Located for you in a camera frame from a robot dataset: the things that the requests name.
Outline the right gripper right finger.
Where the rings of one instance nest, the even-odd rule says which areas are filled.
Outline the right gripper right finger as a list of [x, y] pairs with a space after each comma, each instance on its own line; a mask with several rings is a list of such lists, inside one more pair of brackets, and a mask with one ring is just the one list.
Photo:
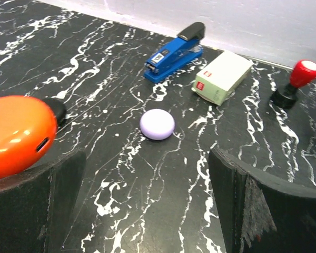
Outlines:
[[316, 190], [287, 182], [227, 152], [209, 153], [227, 252], [316, 252]]

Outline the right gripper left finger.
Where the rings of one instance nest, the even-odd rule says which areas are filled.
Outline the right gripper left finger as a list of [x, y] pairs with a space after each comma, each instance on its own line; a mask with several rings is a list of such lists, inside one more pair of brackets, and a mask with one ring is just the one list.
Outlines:
[[0, 252], [60, 252], [86, 166], [77, 149], [0, 179]]

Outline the black earbud charging case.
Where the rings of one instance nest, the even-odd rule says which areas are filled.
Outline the black earbud charging case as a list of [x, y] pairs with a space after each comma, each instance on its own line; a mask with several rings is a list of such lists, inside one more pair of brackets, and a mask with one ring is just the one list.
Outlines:
[[55, 98], [44, 98], [42, 101], [51, 108], [56, 117], [57, 127], [61, 128], [66, 121], [67, 108], [65, 104]]

